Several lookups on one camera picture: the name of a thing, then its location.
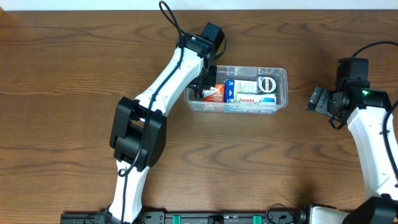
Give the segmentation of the red orange small box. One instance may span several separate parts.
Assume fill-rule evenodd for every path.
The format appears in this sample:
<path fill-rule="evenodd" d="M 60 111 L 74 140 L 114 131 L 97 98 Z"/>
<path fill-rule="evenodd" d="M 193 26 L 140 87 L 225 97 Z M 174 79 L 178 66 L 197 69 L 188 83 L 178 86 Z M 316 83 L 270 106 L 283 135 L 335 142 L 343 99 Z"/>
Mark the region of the red orange small box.
<path fill-rule="evenodd" d="M 224 102 L 224 83 L 217 83 L 214 87 L 211 87 L 209 90 L 203 90 L 204 101 L 207 102 Z"/>

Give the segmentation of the blue Kool Fever box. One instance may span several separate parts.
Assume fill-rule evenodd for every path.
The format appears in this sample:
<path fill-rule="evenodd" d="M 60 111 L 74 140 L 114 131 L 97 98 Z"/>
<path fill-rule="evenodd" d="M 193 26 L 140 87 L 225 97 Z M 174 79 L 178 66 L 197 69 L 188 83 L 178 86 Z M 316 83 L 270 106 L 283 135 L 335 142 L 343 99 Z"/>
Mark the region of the blue Kool Fever box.
<path fill-rule="evenodd" d="M 244 104 L 236 101 L 238 93 L 263 95 L 257 92 L 257 82 L 255 81 L 227 79 L 224 84 L 224 112 L 249 114 L 275 113 L 279 109 L 277 94 L 275 94 L 275 105 Z"/>

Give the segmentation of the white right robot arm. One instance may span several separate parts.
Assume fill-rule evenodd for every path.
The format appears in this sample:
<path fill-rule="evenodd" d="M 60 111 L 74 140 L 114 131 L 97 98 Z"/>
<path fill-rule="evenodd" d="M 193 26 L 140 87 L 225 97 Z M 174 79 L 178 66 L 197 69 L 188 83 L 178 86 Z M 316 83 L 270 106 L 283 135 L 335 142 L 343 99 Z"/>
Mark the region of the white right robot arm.
<path fill-rule="evenodd" d="M 365 58 L 341 58 L 336 88 L 316 87 L 307 110 L 329 117 L 333 129 L 348 127 L 361 164 L 365 201 L 344 212 L 326 205 L 309 205 L 297 223 L 394 223 L 397 221 L 397 141 L 385 91 L 372 90 Z"/>

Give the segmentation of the white Panadol box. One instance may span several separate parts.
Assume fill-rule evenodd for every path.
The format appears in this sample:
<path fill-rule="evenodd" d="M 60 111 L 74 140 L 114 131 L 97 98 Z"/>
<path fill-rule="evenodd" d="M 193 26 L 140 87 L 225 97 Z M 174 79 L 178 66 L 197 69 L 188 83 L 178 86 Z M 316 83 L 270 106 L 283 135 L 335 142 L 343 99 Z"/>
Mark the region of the white Panadol box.
<path fill-rule="evenodd" d="M 236 101 L 238 103 L 244 103 L 244 104 L 275 105 L 276 96 L 275 94 L 255 95 L 255 94 L 238 93 L 236 96 Z"/>

